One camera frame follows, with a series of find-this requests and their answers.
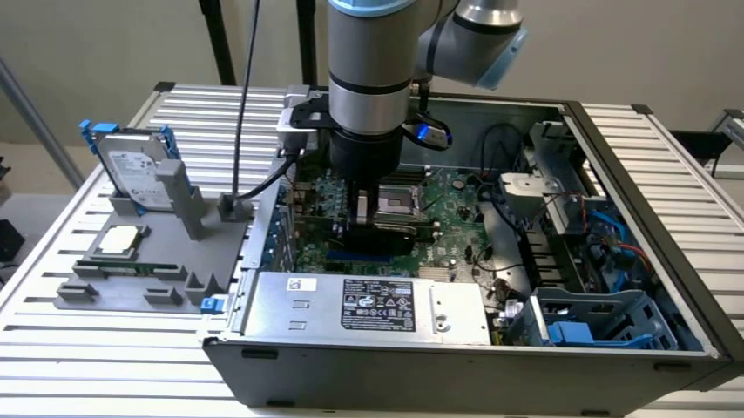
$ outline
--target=metal stand pole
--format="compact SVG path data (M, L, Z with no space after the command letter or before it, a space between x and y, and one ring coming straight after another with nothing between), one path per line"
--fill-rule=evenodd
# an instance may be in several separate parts
M297 0L298 32L301 34L302 83L318 85L316 60L316 0Z
M238 85L219 0L199 0L199 7L202 7L207 30L210 31L211 52L218 65L219 82L222 85Z
M44 120L36 109L34 108L34 104L31 104L31 100L23 93L22 86L15 81L14 74L11 69L6 66L4 60L0 57L0 87L3 87L4 94L8 95L11 99L11 103L14 103L15 109L23 116L23 120L26 120L26 124L34 131L36 138L47 148L47 152L50 153L51 159L55 160L62 173L67 177L67 181L70 184L79 189L83 185L83 174L81 174L81 170L78 170L78 166L72 159L70 158L70 154L67 154L67 150L59 144L55 135L51 133L47 124L44 124Z

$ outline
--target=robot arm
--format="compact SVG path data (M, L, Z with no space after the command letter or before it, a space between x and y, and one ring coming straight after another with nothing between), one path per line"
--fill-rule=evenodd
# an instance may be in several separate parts
M332 163L353 181L396 170L412 79L496 89L525 40L517 0L329 0Z

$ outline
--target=white sticker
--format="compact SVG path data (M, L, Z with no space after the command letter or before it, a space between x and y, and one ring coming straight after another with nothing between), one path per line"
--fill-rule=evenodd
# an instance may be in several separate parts
M166 187L155 178L157 165L142 152L111 151L109 158L130 198L147 209L173 209Z
M293 292L316 292L318 279L314 277L290 277L288 280L288 290Z

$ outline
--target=black metal pole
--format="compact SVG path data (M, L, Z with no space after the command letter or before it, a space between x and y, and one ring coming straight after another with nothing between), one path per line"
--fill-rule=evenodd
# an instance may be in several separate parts
M297 0L298 32L301 34L302 83L318 85L316 59L316 0Z
M218 65L219 82L222 85L238 85L219 0L199 0L199 7L202 7L202 14L207 22L211 52L214 53L214 61Z

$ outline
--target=white wall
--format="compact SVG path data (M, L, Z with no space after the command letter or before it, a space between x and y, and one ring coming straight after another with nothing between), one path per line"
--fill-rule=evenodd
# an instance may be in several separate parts
M521 3L531 37L496 94L644 103L687 129L744 107L740 0ZM223 0L239 79L251 5ZM326 7L318 0L321 74ZM251 84L300 82L294 0L262 2L258 36ZM82 118L126 123L157 81L219 82L197 0L0 0L0 53L68 144L81 143ZM484 93L444 80L434 87ZM2 94L0 141L35 141Z

